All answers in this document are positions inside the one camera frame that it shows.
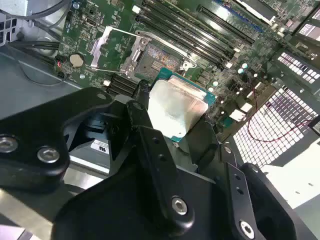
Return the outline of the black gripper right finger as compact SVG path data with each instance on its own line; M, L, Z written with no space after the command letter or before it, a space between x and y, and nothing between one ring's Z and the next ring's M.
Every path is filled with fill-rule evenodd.
M237 165L234 152L200 119L185 135L195 172L213 180L239 240L307 240L309 229L259 167Z

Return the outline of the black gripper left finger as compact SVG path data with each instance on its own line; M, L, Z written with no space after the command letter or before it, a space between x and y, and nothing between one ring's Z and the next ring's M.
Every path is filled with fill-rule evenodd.
M102 114L116 129L109 152L115 173L136 165L153 204L152 219L172 237L195 223L180 174L163 134L136 100L120 103L88 87L6 117L0 122L0 185L45 193L57 189L70 165L70 148L85 122Z

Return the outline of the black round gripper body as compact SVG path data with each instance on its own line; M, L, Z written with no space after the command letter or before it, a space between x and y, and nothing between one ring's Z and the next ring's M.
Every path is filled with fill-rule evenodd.
M184 194L195 212L182 240L232 240L223 192L210 179L178 167ZM170 240L152 218L154 206L136 165L69 200L53 225L56 240Z

